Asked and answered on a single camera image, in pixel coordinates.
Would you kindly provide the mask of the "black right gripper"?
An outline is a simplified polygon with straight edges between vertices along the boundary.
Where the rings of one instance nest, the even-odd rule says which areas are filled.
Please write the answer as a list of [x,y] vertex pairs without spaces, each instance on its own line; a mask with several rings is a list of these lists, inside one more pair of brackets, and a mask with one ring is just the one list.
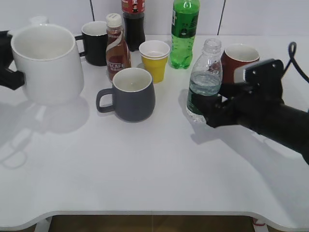
[[193,112],[205,115],[207,125],[249,125],[272,107],[283,103],[281,82],[250,86],[245,83],[221,84],[219,92],[211,96],[193,93]]

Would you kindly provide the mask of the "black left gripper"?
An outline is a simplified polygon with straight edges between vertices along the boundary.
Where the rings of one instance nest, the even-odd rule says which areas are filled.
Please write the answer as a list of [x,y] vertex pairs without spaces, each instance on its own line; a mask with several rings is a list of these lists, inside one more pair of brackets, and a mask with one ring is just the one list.
[[23,72],[9,69],[14,59],[11,39],[12,35],[8,30],[0,32],[0,85],[16,90],[25,84],[25,76]]

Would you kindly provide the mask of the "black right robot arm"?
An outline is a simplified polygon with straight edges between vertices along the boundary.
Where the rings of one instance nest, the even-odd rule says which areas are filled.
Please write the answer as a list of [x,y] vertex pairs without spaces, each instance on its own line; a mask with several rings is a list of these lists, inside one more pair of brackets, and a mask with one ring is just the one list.
[[192,103],[212,128],[241,125],[309,160],[309,114],[283,103],[266,100],[248,84],[222,84],[219,94],[194,94]]

